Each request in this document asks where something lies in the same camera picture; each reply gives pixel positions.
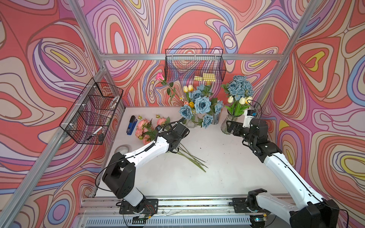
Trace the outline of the pink rose bunch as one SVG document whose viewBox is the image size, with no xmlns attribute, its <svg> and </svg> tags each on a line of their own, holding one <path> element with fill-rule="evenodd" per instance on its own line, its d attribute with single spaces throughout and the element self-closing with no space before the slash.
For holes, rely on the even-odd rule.
<svg viewBox="0 0 365 228">
<path fill-rule="evenodd" d="M 143 118 L 142 116 L 138 116 L 138 124 L 136 125 L 135 136 L 143 142 L 144 145 L 150 143 L 153 140 L 154 136 L 154 127 L 152 123 L 152 119 L 149 120 L 147 118 Z"/>
<path fill-rule="evenodd" d="M 161 115 L 156 115 L 157 123 L 156 123 L 156 131 L 158 133 L 162 132 L 163 128 L 170 123 L 170 117 L 163 117 Z"/>
</svg>

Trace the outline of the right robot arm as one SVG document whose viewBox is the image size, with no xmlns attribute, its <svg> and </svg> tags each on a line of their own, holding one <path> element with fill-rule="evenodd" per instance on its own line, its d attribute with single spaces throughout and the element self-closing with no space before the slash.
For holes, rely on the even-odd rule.
<svg viewBox="0 0 365 228">
<path fill-rule="evenodd" d="M 294 204 L 274 197 L 265 189 L 248 193 L 244 203 L 235 206 L 250 212 L 266 210 L 274 213 L 293 228 L 335 228 L 340 212 L 332 199 L 325 199 L 315 191 L 291 166 L 282 150 L 268 139 L 268 125 L 260 118 L 249 123 L 227 120 L 227 132 L 243 139 L 253 154 L 269 168 L 288 191 Z"/>
</svg>

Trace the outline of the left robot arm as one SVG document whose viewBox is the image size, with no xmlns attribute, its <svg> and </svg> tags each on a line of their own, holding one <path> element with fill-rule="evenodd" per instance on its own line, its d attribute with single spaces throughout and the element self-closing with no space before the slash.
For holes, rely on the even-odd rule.
<svg viewBox="0 0 365 228">
<path fill-rule="evenodd" d="M 167 152 L 175 153 L 180 142 L 190 130 L 182 124 L 185 118 L 166 124 L 158 130 L 157 136 L 145 146 L 127 154 L 115 153 L 102 173 L 102 182 L 118 199 L 127 203 L 135 214 L 156 213 L 145 195 L 135 187 L 136 171 L 157 156 Z"/>
</svg>

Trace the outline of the ribbed glass vase with ribbon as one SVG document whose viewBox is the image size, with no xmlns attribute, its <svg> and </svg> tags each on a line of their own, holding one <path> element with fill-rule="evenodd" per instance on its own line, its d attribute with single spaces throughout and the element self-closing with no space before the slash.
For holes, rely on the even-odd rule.
<svg viewBox="0 0 365 228">
<path fill-rule="evenodd" d="M 238 117 L 228 114 L 221 125 L 221 131 L 226 135 L 232 134 L 231 132 L 228 131 L 228 128 L 229 125 L 231 124 L 231 121 L 236 121 L 237 119 Z"/>
</svg>

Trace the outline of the blue rose bouquet left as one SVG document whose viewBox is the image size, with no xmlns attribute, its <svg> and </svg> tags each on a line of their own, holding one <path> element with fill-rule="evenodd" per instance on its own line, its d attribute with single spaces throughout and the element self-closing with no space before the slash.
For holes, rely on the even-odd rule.
<svg viewBox="0 0 365 228">
<path fill-rule="evenodd" d="M 179 113 L 186 121 L 188 128 L 208 128 L 212 124 L 218 124 L 219 115 L 222 112 L 224 103 L 216 97 L 213 97 L 211 86 L 193 85 L 183 86 L 185 98 L 182 99 L 183 106 Z"/>
</svg>

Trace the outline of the blue rose bouquet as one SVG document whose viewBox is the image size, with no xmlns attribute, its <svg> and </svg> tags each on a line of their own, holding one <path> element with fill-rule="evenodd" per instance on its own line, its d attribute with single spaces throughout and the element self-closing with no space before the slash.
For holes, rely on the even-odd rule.
<svg viewBox="0 0 365 228">
<path fill-rule="evenodd" d="M 208 128 L 212 124 L 218 124 L 219 115 L 222 112 L 224 103 L 216 97 L 213 97 L 211 86 L 193 85 L 183 86 L 185 98 L 182 99 L 183 106 L 179 113 L 186 121 L 188 128 Z"/>
<path fill-rule="evenodd" d="M 222 89 L 228 96 L 227 110 L 232 116 L 241 116 L 244 111 L 250 107 L 249 102 L 252 100 L 254 90 L 252 84 L 246 76 L 235 75 L 227 84 L 223 84 Z"/>
</svg>

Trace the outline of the blue stapler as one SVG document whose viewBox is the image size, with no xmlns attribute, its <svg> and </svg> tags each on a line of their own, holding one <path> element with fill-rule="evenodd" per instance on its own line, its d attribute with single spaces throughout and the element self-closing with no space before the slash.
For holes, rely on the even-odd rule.
<svg viewBox="0 0 365 228">
<path fill-rule="evenodd" d="M 138 122 L 138 119 L 135 116 L 131 116 L 128 127 L 127 127 L 127 131 L 126 131 L 127 135 L 132 135 L 134 128 L 137 125 L 137 122 Z"/>
</svg>

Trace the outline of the blue rose bouquet right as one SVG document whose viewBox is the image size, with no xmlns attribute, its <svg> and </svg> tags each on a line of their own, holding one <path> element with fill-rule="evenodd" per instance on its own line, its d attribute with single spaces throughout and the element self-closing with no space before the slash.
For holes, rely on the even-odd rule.
<svg viewBox="0 0 365 228">
<path fill-rule="evenodd" d="M 244 111 L 250 107 L 249 102 L 252 100 L 254 90 L 252 84 L 246 76 L 235 75 L 227 84 L 223 84 L 222 89 L 228 96 L 227 110 L 232 116 L 241 116 Z"/>
</svg>

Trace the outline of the white tape roll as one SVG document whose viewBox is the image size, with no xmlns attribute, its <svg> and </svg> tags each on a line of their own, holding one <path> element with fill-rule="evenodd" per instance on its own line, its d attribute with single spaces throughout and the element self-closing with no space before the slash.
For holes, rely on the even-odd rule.
<svg viewBox="0 0 365 228">
<path fill-rule="evenodd" d="M 127 154 L 129 152 L 131 152 L 129 145 L 121 145 L 115 149 L 114 154 Z"/>
</svg>

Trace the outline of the magenta rosebud stem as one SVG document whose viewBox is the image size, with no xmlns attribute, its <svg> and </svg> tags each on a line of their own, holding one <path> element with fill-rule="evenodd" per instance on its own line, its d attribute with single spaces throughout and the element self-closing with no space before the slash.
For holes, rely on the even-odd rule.
<svg viewBox="0 0 365 228">
<path fill-rule="evenodd" d="M 168 83 L 167 80 L 165 79 L 165 77 L 163 76 L 162 73 L 158 73 L 156 75 L 156 79 L 163 85 L 163 86 L 167 86 L 167 95 L 170 97 L 170 99 L 173 99 L 174 97 L 178 97 L 177 91 L 176 91 L 176 87 L 174 85 L 174 82 L 170 82 Z"/>
</svg>

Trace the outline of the yellow sponge in basket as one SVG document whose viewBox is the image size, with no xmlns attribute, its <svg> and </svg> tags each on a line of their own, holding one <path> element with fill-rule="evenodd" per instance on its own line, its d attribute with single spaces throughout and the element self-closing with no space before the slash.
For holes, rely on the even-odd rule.
<svg viewBox="0 0 365 228">
<path fill-rule="evenodd" d="M 194 81 L 216 82 L 216 76 L 214 73 L 202 73 L 201 76 L 195 76 Z"/>
</svg>

